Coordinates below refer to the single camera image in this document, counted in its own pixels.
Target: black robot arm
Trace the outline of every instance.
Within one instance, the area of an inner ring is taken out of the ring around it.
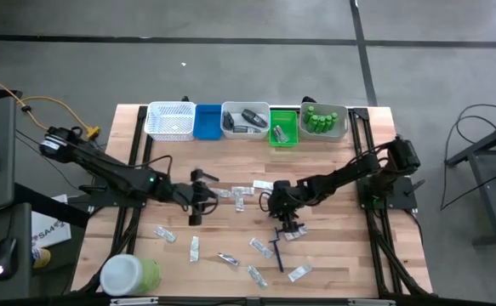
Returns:
[[[377,156],[382,150],[387,150],[387,157],[384,158],[387,163],[383,167],[379,165]],[[412,174],[418,167],[419,159],[412,143],[397,136],[393,141],[364,152],[328,175],[300,179],[295,187],[287,180],[276,181],[268,199],[269,215],[282,221],[285,232],[294,232],[301,225],[295,221],[299,217],[295,213],[297,209],[316,206],[339,187],[369,175],[372,195],[385,198],[393,192],[393,184],[398,177]]]
[[[161,173],[150,167],[133,167],[97,150],[81,139],[73,129],[50,127],[40,151],[52,160],[74,162],[92,174],[103,178],[110,188],[121,195],[145,201],[180,204],[184,211],[191,207],[190,225],[199,225],[207,207],[217,205],[217,196],[205,183],[191,185],[172,184],[169,173]]]

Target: gray bin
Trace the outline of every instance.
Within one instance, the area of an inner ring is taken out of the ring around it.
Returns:
[[[331,115],[334,112],[337,113],[339,117],[334,124],[333,129],[326,133],[320,134],[308,133],[307,126],[303,121],[303,115],[308,106],[314,106],[314,115],[318,116]],[[342,105],[326,105],[323,103],[304,102],[300,105],[299,118],[299,136],[302,139],[339,142],[344,135],[348,133],[348,109]]]

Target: green object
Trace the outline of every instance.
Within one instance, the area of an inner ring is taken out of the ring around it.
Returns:
[[[316,133],[322,133],[324,128],[325,128],[325,117],[320,116],[319,119],[317,120]]]
[[[139,258],[142,264],[142,280],[138,287],[136,287],[136,294],[152,292],[157,289],[161,282],[161,267],[153,259]]]
[[[332,130],[331,125],[333,124],[333,118],[331,116],[325,116],[325,133]]]
[[[288,136],[288,141],[278,142],[272,132],[276,126],[282,128],[283,133]],[[271,129],[269,141],[274,147],[292,147],[299,142],[299,132],[297,130],[297,112],[290,110],[271,110]]]
[[[308,131],[308,133],[314,133],[314,131],[316,131],[316,127],[317,127],[317,116],[312,115],[310,121],[308,122],[308,126],[306,130]]]
[[[331,120],[331,127],[329,128],[329,130],[332,130],[334,128],[334,124],[337,122],[337,120],[339,120],[339,115],[337,115],[336,113],[331,114]]]
[[[314,106],[308,106],[308,109],[305,111],[305,116],[303,118],[305,124],[308,123],[312,116],[314,116]]]

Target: white plastic bin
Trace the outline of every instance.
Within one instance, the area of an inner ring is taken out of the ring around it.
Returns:
[[[268,123],[265,128],[254,127],[253,124],[247,122],[242,117],[244,110],[250,110],[263,118]],[[232,130],[223,128],[223,113],[228,111],[231,113],[235,126],[248,126],[261,130],[261,133],[233,133]],[[264,139],[268,134],[271,125],[271,107],[266,102],[225,102],[221,107],[221,130],[228,139]]]
[[[192,102],[156,101],[147,106],[144,131],[155,141],[191,141],[194,125]]]

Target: white container lid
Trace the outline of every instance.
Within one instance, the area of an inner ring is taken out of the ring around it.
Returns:
[[[141,281],[142,264],[133,255],[116,255],[105,262],[100,271],[102,289],[113,297],[134,293]]]

